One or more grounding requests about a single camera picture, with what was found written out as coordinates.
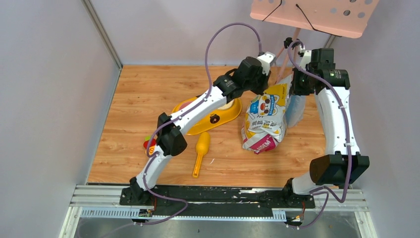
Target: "pink perforated board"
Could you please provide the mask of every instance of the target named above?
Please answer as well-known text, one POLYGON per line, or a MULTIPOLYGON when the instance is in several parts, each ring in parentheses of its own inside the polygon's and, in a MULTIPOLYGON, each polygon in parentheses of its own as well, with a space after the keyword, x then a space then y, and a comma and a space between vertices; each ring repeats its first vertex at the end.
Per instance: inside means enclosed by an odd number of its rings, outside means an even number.
MULTIPOLYGON (((251 17, 263 20, 281 0, 254 0, 251 17)), ((300 6, 315 29, 329 34, 358 38, 362 36, 379 0, 282 0, 265 21, 312 30, 300 6)))

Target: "gray floor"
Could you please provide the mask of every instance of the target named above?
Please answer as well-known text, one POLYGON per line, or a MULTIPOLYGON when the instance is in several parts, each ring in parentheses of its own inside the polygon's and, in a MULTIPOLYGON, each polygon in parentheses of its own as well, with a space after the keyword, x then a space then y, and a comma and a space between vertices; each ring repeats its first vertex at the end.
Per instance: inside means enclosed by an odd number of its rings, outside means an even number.
MULTIPOLYGON (((315 212, 306 212, 306 223, 315 212)), ((120 226, 132 223, 125 219, 83 218, 79 222, 80 238, 99 238, 120 226)), ((107 238, 360 238, 356 218, 352 212, 324 212, 310 228, 295 231, 276 222, 216 222, 216 221, 167 221, 153 226, 129 226, 107 238)))

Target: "snack bag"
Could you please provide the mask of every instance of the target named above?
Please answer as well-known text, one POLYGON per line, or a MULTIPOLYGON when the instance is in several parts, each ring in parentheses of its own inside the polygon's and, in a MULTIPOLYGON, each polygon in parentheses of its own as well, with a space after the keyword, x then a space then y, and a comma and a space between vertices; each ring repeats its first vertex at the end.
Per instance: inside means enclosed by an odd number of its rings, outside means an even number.
POLYGON ((291 79, 284 78, 251 101, 241 130, 242 148, 259 154, 274 149, 283 140, 291 79))

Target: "white wall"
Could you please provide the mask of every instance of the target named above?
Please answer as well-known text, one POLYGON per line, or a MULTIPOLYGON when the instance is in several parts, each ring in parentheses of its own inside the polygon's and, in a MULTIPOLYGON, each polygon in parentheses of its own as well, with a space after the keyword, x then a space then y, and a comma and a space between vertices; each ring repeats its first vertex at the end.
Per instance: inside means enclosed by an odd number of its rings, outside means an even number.
POLYGON ((2 1, 0 32, 0 237, 57 237, 118 70, 79 0, 2 1))
MULTIPOLYGON (((254 26, 261 35, 263 50, 274 53, 294 31, 292 27, 252 19, 249 16, 252 0, 92 2, 124 64, 204 64, 210 38, 232 22, 254 26)), ((328 35, 302 30, 299 38, 307 47, 319 48, 324 46, 328 35)), ((254 33, 243 26, 234 26, 220 33, 213 42, 209 63, 238 65, 244 57, 257 53, 254 33)))
POLYGON ((337 39, 350 73, 351 112, 370 168, 357 181, 378 237, 419 237, 420 80, 418 0, 381 0, 359 39, 337 39))

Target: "wooden table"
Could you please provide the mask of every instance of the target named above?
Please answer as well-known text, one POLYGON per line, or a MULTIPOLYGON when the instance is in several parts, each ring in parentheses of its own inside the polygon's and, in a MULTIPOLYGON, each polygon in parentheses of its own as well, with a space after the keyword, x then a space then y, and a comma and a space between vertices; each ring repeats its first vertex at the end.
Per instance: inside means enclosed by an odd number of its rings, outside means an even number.
MULTIPOLYGON (((212 80, 232 68, 210 67, 212 80)), ((179 102, 207 88, 203 66, 124 66, 88 181, 128 183, 148 160, 143 142, 156 129, 158 115, 169 115, 179 102)), ((199 136, 186 136, 188 148, 171 159, 158 184, 283 187, 289 178, 307 172, 310 161, 323 155, 325 148, 314 98, 307 97, 304 119, 287 130, 277 148, 256 155, 242 149, 240 133, 246 107, 254 97, 244 93, 237 119, 209 131, 210 150, 199 178, 192 177, 199 136)))

